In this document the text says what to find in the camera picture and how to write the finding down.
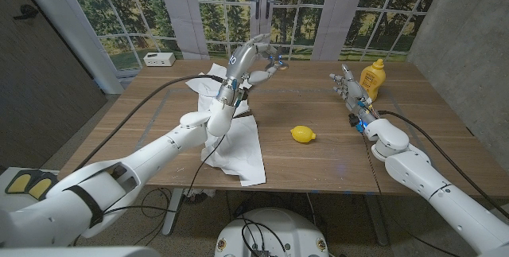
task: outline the black strap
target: black strap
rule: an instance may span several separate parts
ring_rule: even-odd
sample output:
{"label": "black strap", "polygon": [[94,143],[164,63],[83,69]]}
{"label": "black strap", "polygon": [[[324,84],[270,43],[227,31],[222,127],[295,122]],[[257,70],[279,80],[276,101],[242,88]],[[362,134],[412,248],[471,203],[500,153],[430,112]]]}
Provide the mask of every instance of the black strap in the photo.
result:
{"label": "black strap", "polygon": [[92,212],[92,218],[90,219],[89,228],[93,228],[96,224],[103,222],[103,210],[99,207],[94,197],[87,193],[85,189],[82,189],[79,185],[73,185],[68,189],[74,192],[81,200],[88,206]]}

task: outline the door handle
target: door handle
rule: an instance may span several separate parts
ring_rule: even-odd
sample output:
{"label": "door handle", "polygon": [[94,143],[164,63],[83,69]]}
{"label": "door handle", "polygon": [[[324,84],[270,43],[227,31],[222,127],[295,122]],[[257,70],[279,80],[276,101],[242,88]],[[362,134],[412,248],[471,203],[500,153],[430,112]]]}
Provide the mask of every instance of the door handle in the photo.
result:
{"label": "door handle", "polygon": [[256,2],[256,19],[260,17],[260,0],[246,0],[246,2]]}
{"label": "door handle", "polygon": [[270,4],[273,3],[273,4],[279,4],[281,3],[281,1],[276,1],[276,0],[267,0],[266,2],[266,9],[265,9],[265,19],[269,19],[269,10],[270,10]]}
{"label": "door handle", "polygon": [[39,10],[36,10],[31,5],[22,5],[20,8],[21,15],[13,17],[14,20],[25,20],[29,18],[35,18],[39,13]]}

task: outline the floor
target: floor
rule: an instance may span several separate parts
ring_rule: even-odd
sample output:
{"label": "floor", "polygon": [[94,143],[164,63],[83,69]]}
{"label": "floor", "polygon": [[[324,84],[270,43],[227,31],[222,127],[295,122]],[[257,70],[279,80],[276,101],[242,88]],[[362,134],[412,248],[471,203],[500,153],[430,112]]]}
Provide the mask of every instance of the floor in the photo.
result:
{"label": "floor", "polygon": [[[72,156],[99,120],[113,105],[117,95],[107,95],[108,102],[85,124],[42,168],[60,169]],[[146,186],[135,204],[155,187]],[[229,208],[233,212],[252,192],[229,191]],[[319,229],[325,234],[330,253],[350,256],[447,256],[409,236],[411,231],[433,245],[460,256],[476,253],[447,225],[447,223],[420,197],[381,197],[383,215],[390,237],[390,246],[376,243],[368,211],[361,195],[310,194],[313,207],[319,216]],[[165,206],[165,197],[159,191],[151,192],[145,204]],[[249,209],[259,207],[283,207],[311,219],[309,203],[304,193],[256,193]],[[146,211],[147,215],[158,212]],[[139,209],[127,211],[115,224],[90,239],[80,238],[77,246],[129,246],[147,244],[162,256],[213,256],[217,236],[230,218],[226,192],[217,191],[199,204],[184,204],[175,230],[171,236],[152,234],[139,241],[160,224],[162,216],[149,218]]]}

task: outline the white box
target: white box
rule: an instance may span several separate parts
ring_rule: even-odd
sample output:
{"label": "white box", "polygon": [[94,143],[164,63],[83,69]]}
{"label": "white box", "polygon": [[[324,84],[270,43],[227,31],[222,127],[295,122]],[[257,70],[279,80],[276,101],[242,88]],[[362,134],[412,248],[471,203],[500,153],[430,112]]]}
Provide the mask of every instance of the white box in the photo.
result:
{"label": "white box", "polygon": [[175,62],[173,53],[147,53],[143,57],[147,66],[171,66]]}

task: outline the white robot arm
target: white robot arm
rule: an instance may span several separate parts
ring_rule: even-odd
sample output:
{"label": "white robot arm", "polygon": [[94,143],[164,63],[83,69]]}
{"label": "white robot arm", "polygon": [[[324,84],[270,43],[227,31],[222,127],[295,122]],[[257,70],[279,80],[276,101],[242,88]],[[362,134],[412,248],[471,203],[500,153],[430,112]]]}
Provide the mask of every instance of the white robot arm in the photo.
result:
{"label": "white robot arm", "polygon": [[235,108],[247,98],[239,85],[250,77],[247,69],[255,56],[271,59],[267,78],[256,82],[268,80],[283,68],[282,61],[275,63],[272,58],[277,50],[258,43],[264,37],[257,36],[235,51],[227,79],[208,111],[182,116],[180,126],[128,157],[77,170],[50,189],[41,202],[16,212],[0,211],[0,247],[67,246],[78,236],[94,236],[114,223],[126,211],[115,209],[132,204],[146,182],[179,153],[205,143],[207,132],[226,134]]}
{"label": "white robot arm", "polygon": [[344,77],[330,75],[339,85],[334,90],[355,115],[351,124],[370,141],[376,141],[371,151],[385,162],[389,175],[425,198],[478,254],[508,244],[509,226],[438,173],[428,156],[409,143],[405,132],[380,119],[348,66],[343,64],[342,69]]}

